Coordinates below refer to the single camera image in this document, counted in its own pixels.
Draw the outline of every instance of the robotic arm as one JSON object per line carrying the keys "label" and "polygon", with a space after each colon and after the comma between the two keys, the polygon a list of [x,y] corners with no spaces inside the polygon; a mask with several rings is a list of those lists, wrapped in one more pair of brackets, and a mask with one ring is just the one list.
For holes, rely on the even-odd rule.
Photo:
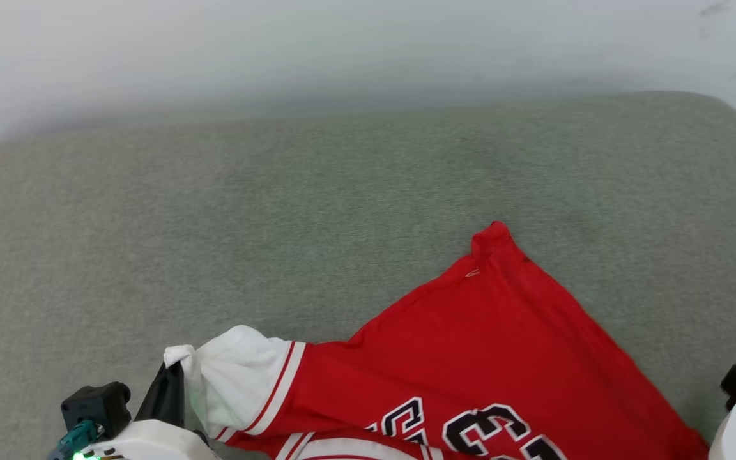
{"label": "robotic arm", "polygon": [[47,460],[219,460],[201,431],[183,427],[183,371],[161,365],[131,422],[129,388],[84,387],[61,404],[68,433]]}
{"label": "robotic arm", "polygon": [[[721,388],[730,410],[719,426],[709,460],[736,460],[736,365]],[[135,421],[127,410],[129,388],[119,382],[84,387],[61,404],[68,433],[47,460],[219,460],[201,431],[183,427],[180,364],[162,365]]]}

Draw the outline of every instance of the white stripe trim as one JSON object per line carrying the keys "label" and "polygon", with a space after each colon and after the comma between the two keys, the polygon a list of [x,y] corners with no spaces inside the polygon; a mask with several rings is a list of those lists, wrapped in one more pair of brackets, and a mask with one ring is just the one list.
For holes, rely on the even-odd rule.
{"label": "white stripe trim", "polygon": [[293,449],[295,445],[300,442],[301,437],[303,437],[303,433],[295,433],[292,434],[292,436],[289,436],[289,439],[286,440],[283,448],[280,449],[280,452],[277,452],[277,457],[274,457],[274,460],[286,460],[286,458],[289,456],[289,452],[291,452],[291,449]]}
{"label": "white stripe trim", "polygon": [[441,450],[435,447],[427,448],[427,452],[430,454],[432,460],[445,460],[445,456],[441,453]]}
{"label": "white stripe trim", "polygon": [[342,455],[349,457],[359,455],[360,457],[376,458],[377,460],[417,460],[405,452],[381,445],[368,440],[356,440],[351,438],[330,438],[327,440],[314,440],[305,446],[303,454],[298,460],[313,457],[331,457]]}
{"label": "white stripe trim", "polygon": [[[303,452],[303,448],[306,443],[312,439],[312,436],[314,436],[313,431],[310,433],[292,434],[292,436],[289,436],[289,439],[286,440],[286,443],[283,445],[283,448],[280,449],[280,452],[278,452],[277,457],[274,457],[274,460],[294,460],[300,452]],[[291,454],[291,451],[295,446],[297,446],[297,448],[295,449],[294,455],[289,457],[289,454]]]}
{"label": "white stripe trim", "polygon": [[303,359],[303,352],[305,349],[306,344],[304,342],[295,342],[294,349],[291,350],[291,355],[288,357],[289,363],[286,365],[286,371],[283,372],[283,377],[277,382],[277,389],[274,392],[272,401],[269,402],[268,407],[265,408],[263,416],[260,417],[257,425],[246,430],[246,433],[249,433],[252,436],[257,436],[258,434],[263,433],[263,431],[266,431],[266,428],[272,424],[274,417],[277,416],[277,412],[280,411],[284,400],[286,400],[291,384],[295,381],[297,369],[300,367],[300,360]]}
{"label": "white stripe trim", "polygon": [[226,431],[223,432],[223,436],[217,438],[219,442],[226,443],[226,441],[230,440],[233,434],[236,433],[236,430],[229,426]]}

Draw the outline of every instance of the green led light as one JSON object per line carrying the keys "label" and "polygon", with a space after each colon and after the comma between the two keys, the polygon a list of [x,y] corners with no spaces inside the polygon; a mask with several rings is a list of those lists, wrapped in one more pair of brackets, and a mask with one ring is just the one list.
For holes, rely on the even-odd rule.
{"label": "green led light", "polygon": [[100,457],[84,457],[84,454],[82,452],[76,452],[73,455],[73,460],[102,460]]}

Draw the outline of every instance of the sofa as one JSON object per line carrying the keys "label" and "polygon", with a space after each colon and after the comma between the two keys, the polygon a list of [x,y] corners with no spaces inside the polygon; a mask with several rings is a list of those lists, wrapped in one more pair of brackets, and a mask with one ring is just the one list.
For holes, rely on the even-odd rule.
{"label": "sofa", "polygon": [[347,339],[495,220],[711,440],[736,111],[633,93],[1,143],[0,460],[44,458],[83,385],[122,381],[137,410],[166,346]]}

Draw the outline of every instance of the basketball jersey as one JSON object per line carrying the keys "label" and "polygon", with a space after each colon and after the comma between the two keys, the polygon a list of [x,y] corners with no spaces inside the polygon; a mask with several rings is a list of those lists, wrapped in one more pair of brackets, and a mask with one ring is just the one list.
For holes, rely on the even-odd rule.
{"label": "basketball jersey", "polygon": [[210,436],[309,458],[705,459],[631,358],[493,222],[349,341],[170,347]]}

